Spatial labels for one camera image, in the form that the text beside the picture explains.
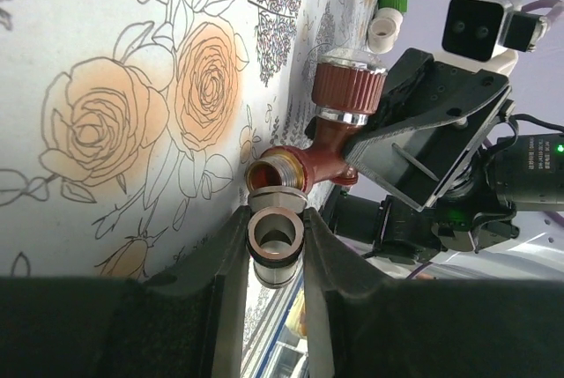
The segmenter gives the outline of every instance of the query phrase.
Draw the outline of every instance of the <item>yellow object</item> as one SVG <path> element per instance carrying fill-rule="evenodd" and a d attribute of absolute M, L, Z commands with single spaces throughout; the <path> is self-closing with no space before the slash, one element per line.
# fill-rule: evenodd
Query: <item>yellow object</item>
<path fill-rule="evenodd" d="M 296 337 L 306 338 L 306 298 L 304 296 L 303 288 L 293 301 L 290 313 L 286 318 L 286 327 Z"/>

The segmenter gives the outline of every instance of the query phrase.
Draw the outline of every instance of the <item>floral tablecloth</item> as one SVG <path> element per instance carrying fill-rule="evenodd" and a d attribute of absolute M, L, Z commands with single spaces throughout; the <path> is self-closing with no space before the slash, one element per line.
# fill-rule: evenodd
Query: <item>floral tablecloth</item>
<path fill-rule="evenodd" d="M 250 161 L 307 144 L 316 59 L 374 3 L 0 0 L 0 273 L 143 279 L 203 244 Z"/>

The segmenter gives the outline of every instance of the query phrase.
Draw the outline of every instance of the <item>blue strip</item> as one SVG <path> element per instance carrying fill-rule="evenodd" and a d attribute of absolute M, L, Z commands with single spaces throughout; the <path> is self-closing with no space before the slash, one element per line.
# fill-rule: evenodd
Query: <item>blue strip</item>
<path fill-rule="evenodd" d="M 282 332 L 282 329 L 284 329 L 284 325 L 286 323 L 286 319 L 287 319 L 288 315 L 290 314 L 290 309 L 292 308 L 292 304 L 296 300 L 296 296 L 298 295 L 298 291 L 301 289 L 302 285 L 303 285 L 303 269 L 300 272 L 300 278 L 298 279 L 298 285 L 293 290 L 291 302 L 290 302 L 289 306 L 286 308 L 284 315 L 282 316 L 282 321 L 280 321 L 280 323 L 278 324 L 278 328 L 276 329 L 276 333 L 274 334 L 274 338 L 271 340 L 271 343 L 269 344 L 268 349 L 266 350 L 266 355 L 263 357 L 263 361 L 261 362 L 261 366 L 258 368 L 258 371 L 256 372 L 255 378 L 260 378 L 260 377 L 263 376 L 264 369 L 266 369 L 266 365 L 268 364 L 268 360 L 271 357 L 272 349 L 274 349 L 274 345 L 278 341 L 278 338 L 280 337 L 280 333 Z"/>

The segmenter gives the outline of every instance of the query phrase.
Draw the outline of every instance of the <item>rose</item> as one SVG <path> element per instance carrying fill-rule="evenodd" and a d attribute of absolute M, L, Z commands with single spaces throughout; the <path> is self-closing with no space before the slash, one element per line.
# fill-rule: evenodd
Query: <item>rose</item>
<path fill-rule="evenodd" d="M 168 129 L 183 152 L 215 145 L 228 129 L 239 99 L 234 31 L 222 19 L 202 22 L 178 51 L 168 89 Z"/>
<path fill-rule="evenodd" d="M 41 164 L 86 186 L 131 168 L 168 120 L 162 95 L 138 68 L 107 58 L 75 65 L 47 90 L 42 134 L 48 149 Z"/>

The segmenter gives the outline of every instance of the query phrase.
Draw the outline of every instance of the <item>ribbed red cap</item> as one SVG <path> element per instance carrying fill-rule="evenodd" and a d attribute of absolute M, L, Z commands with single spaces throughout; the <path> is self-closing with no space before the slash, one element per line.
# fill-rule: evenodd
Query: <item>ribbed red cap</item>
<path fill-rule="evenodd" d="M 371 115 L 378 108 L 385 78 L 385 71 L 320 63 L 311 99 L 319 107 Z"/>

